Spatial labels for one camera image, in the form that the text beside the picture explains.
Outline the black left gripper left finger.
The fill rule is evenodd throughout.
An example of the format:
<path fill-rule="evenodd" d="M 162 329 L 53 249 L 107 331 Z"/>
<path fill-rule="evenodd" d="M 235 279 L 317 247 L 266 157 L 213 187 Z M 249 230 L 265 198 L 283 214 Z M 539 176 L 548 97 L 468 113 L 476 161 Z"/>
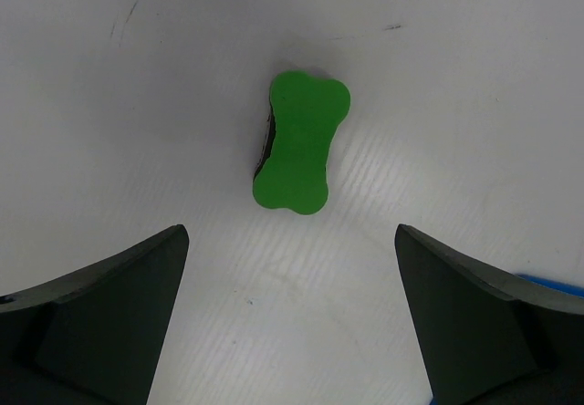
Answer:
<path fill-rule="evenodd" d="M 144 404 L 189 248 L 177 224 L 1 297 L 4 404 Z"/>

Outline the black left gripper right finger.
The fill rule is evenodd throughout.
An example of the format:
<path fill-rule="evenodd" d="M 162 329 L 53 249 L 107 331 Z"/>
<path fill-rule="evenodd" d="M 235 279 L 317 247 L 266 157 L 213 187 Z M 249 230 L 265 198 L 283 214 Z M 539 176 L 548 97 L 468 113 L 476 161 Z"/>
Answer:
<path fill-rule="evenodd" d="M 434 404 L 580 404 L 583 291 L 401 224 L 395 250 Z"/>

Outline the blue-framed small whiteboard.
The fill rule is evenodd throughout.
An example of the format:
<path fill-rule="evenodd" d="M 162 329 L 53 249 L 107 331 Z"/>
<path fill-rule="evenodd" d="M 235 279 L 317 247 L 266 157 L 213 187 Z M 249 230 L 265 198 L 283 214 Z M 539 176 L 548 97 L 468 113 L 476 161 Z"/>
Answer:
<path fill-rule="evenodd" d="M 573 295 L 573 296 L 578 296 L 578 297 L 584 297 L 584 288 L 582 286 L 574 286 L 571 284 L 567 284 L 567 283 L 563 283 L 563 282 L 559 282 L 559 281 L 554 281 L 554 280 L 550 280 L 550 279 L 546 279 L 546 278 L 542 278 L 542 277 L 538 277 L 538 276 L 533 276 L 533 275 L 526 275 L 526 274 L 518 274 L 519 277 L 535 283 L 537 285 L 540 286 L 544 286 L 565 294 L 569 294 L 569 295 Z"/>

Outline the green bone-shaped eraser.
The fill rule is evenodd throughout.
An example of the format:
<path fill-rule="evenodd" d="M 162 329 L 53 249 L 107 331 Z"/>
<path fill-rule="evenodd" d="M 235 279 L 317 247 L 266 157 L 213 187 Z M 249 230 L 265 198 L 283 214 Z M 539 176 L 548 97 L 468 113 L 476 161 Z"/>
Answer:
<path fill-rule="evenodd" d="M 317 213 L 329 197 L 329 150 L 349 113 L 349 89 L 334 78 L 289 70 L 272 81 L 269 103 L 269 132 L 253 197 L 270 210 Z"/>

